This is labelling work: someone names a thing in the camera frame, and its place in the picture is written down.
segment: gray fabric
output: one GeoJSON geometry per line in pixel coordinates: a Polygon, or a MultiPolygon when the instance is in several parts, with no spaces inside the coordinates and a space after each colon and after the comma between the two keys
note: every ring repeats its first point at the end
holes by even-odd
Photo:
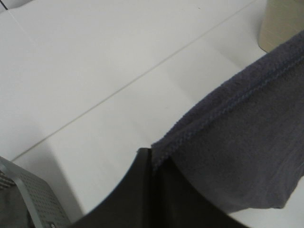
{"type": "Polygon", "coordinates": [[[154,171],[172,157],[225,212],[282,208],[304,175],[304,32],[210,93],[152,151],[154,171]]]}
{"type": "Polygon", "coordinates": [[[17,186],[0,190],[0,228],[35,228],[17,186]]]}

